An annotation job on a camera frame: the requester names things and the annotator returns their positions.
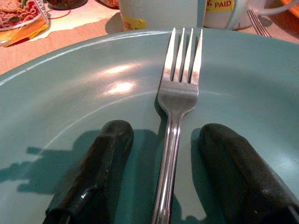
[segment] white cup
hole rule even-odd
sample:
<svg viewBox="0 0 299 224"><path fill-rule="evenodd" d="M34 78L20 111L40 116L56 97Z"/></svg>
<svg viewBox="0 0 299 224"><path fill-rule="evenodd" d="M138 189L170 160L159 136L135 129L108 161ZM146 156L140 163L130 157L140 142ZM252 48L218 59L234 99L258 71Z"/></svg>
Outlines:
<svg viewBox="0 0 299 224"><path fill-rule="evenodd" d="M206 0L120 0L125 30L202 27Z"/></svg>
<svg viewBox="0 0 299 224"><path fill-rule="evenodd" d="M204 26L220 29L243 29L251 26L247 10L252 8L258 15L274 15L288 10L299 0L282 7L264 9L266 0L207 0Z"/></svg>

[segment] yellow sticker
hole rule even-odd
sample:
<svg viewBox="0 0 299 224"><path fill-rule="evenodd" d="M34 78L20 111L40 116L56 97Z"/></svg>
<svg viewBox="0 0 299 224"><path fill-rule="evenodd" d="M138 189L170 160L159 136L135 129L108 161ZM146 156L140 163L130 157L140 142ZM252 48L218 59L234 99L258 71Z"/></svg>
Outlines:
<svg viewBox="0 0 299 224"><path fill-rule="evenodd" d="M122 16L125 30L145 29L146 21L142 19L135 19L128 16Z"/></svg>
<svg viewBox="0 0 299 224"><path fill-rule="evenodd" d="M235 0L207 0L206 12L223 13L234 10Z"/></svg>

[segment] orange label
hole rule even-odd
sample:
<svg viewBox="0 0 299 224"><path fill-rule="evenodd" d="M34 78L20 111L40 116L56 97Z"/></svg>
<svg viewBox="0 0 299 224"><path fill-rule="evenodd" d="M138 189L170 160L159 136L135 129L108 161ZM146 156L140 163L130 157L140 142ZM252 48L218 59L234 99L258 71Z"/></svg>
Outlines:
<svg viewBox="0 0 299 224"><path fill-rule="evenodd" d="M207 0L206 12L223 13L234 10L235 0Z"/></svg>
<svg viewBox="0 0 299 224"><path fill-rule="evenodd" d="M122 16L125 30L145 29L146 21L142 19L135 19L128 16Z"/></svg>

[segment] food package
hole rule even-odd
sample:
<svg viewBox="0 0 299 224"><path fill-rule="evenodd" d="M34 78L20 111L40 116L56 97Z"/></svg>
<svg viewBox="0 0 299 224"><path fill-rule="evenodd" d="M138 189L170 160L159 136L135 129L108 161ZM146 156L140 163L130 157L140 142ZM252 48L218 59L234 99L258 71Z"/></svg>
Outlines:
<svg viewBox="0 0 299 224"><path fill-rule="evenodd" d="M31 39L48 26L43 0L0 0L0 46Z"/></svg>
<svg viewBox="0 0 299 224"><path fill-rule="evenodd" d="M119 8L119 0L98 0L111 8Z"/></svg>

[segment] stainless steel fork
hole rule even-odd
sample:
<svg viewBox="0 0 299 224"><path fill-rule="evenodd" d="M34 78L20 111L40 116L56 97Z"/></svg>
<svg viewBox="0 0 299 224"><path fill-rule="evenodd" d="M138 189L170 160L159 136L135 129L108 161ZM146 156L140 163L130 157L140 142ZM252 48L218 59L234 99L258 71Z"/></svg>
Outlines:
<svg viewBox="0 0 299 224"><path fill-rule="evenodd" d="M199 70L201 65L202 30L195 53L192 72L189 67L192 51L193 29L189 38L185 56L184 68L181 75L185 28L178 48L178 56L174 73L171 73L176 29L171 34L164 70L158 90L158 102L168 115L165 133L164 151L160 167L152 224L168 224L171 217L174 178L177 165L179 135L184 115L191 111L199 94Z"/></svg>
<svg viewBox="0 0 299 224"><path fill-rule="evenodd" d="M255 11L253 9L247 10L247 15L252 23L254 30L256 31L256 33L258 35L271 37L271 35L268 33L266 28L263 26L263 24L261 23L257 14L255 13Z"/></svg>

